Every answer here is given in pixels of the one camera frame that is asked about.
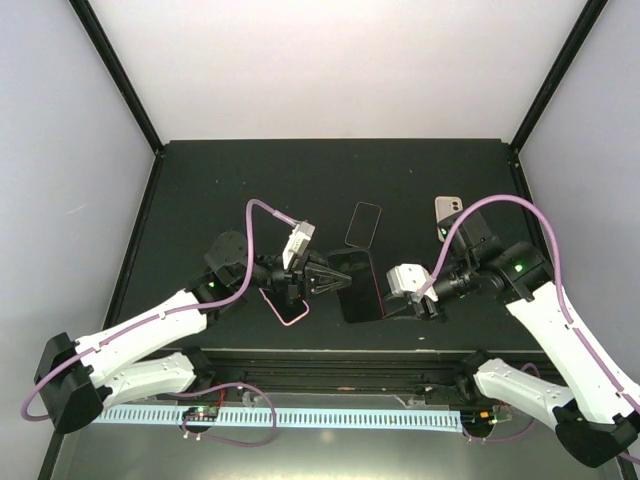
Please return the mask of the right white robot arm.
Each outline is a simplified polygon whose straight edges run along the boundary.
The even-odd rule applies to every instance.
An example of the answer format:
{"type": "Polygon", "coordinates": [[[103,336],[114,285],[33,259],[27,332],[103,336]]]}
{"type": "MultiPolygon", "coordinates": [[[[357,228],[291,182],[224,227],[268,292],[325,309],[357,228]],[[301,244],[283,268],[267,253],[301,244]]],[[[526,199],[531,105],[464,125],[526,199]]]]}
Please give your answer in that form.
{"type": "Polygon", "coordinates": [[[504,247],[478,212],[459,226],[457,218],[438,225],[451,243],[451,258],[437,280],[420,264],[401,264],[386,274],[389,296],[405,300],[416,317],[434,320],[445,304],[486,293],[534,337],[563,380],[550,383],[479,350],[454,379],[457,396],[467,403],[486,397],[521,410],[553,430],[587,467],[625,453],[639,438],[638,384],[574,312],[539,250],[525,241],[504,247]]]}

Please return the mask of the beige phone case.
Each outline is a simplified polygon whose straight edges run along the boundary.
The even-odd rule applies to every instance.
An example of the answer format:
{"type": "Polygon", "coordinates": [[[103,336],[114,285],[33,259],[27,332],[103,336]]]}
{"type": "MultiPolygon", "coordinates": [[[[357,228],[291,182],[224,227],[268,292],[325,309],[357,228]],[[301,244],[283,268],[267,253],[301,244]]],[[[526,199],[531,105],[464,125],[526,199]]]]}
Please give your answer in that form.
{"type": "Polygon", "coordinates": [[[437,236],[441,243],[445,241],[443,230],[439,223],[447,217],[454,215],[464,209],[462,199],[457,196],[436,196],[434,199],[434,210],[436,218],[437,236]]]}

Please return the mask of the black phone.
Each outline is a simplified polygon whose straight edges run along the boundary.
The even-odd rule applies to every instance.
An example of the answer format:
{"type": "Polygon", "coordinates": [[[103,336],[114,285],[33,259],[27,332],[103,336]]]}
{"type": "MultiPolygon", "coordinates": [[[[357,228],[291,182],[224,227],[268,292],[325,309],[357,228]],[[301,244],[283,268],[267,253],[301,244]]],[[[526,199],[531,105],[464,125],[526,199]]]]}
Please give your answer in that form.
{"type": "Polygon", "coordinates": [[[349,287],[337,291],[344,320],[350,324],[382,320],[385,311],[371,254],[350,248],[328,255],[329,267],[351,278],[349,287]]]}

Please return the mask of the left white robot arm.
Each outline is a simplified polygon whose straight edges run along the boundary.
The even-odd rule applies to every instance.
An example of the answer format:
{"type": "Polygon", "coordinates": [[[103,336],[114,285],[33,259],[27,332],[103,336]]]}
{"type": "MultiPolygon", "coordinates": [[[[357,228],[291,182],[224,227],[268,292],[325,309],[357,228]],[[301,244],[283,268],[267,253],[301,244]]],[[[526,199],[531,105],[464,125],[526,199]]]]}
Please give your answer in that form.
{"type": "Polygon", "coordinates": [[[210,328],[222,314],[242,304],[242,286],[259,290],[272,311],[289,326],[310,311],[310,299],[347,288],[350,275],[308,251],[309,225],[294,228],[282,254],[255,255],[239,232],[219,235],[205,255],[206,269],[160,305],[115,327],[76,340],[51,337],[34,377],[35,394],[46,409],[42,420],[55,432],[84,428],[113,406],[168,393],[207,397],[212,368],[197,348],[151,360],[160,348],[210,328]]]}

